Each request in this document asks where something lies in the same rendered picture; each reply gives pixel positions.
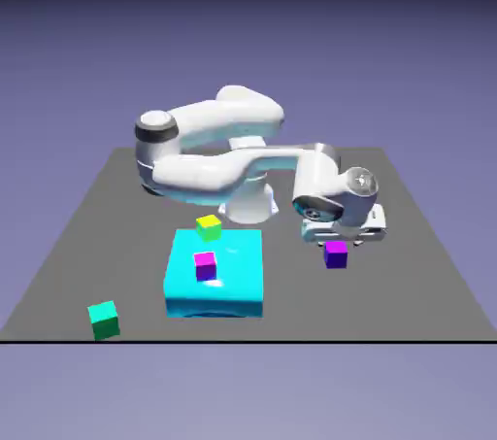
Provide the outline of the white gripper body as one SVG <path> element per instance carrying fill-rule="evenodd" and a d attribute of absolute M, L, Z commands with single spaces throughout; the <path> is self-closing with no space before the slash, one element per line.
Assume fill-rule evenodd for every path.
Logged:
<path fill-rule="evenodd" d="M 375 204 L 368 213 L 367 219 L 360 227 L 346 229 L 334 222 L 319 222 L 303 220 L 301 227 L 302 239 L 307 243 L 343 241 L 365 242 L 380 241 L 387 232 L 386 215 L 381 204 Z"/>

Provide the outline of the small purple cube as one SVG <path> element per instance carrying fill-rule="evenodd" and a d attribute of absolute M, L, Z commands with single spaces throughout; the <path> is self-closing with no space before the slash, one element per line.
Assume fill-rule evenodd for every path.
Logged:
<path fill-rule="evenodd" d="M 323 246 L 323 259 L 328 269 L 345 269 L 348 265 L 348 245 L 342 241 L 328 241 Z"/>

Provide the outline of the small yellow-green cube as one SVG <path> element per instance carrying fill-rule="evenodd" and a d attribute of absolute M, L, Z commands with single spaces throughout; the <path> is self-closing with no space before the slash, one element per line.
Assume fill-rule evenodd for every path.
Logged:
<path fill-rule="evenodd" d="M 216 215 L 197 218 L 196 231 L 205 242 L 218 240 L 221 237 L 222 222 Z"/>

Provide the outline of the small magenta cube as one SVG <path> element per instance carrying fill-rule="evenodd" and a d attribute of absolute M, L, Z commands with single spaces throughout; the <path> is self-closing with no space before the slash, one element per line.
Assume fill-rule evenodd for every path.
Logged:
<path fill-rule="evenodd" d="M 195 253 L 193 259 L 198 282 L 206 282 L 216 278 L 216 258 L 214 252 Z"/>

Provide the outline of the small green cube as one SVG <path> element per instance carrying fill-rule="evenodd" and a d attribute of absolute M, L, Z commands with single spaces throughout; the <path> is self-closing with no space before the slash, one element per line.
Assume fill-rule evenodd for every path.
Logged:
<path fill-rule="evenodd" d="M 118 313 L 113 300 L 88 306 L 87 312 L 95 341 L 120 334 Z"/>

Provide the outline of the large cyan box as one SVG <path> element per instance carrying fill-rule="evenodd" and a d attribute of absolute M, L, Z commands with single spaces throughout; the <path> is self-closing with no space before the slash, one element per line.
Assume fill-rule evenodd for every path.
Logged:
<path fill-rule="evenodd" d="M 216 278 L 198 282 L 195 253 L 214 252 Z M 264 302 L 262 233 L 225 229 L 212 242 L 193 229 L 176 231 L 163 282 L 169 318 L 261 318 Z"/>

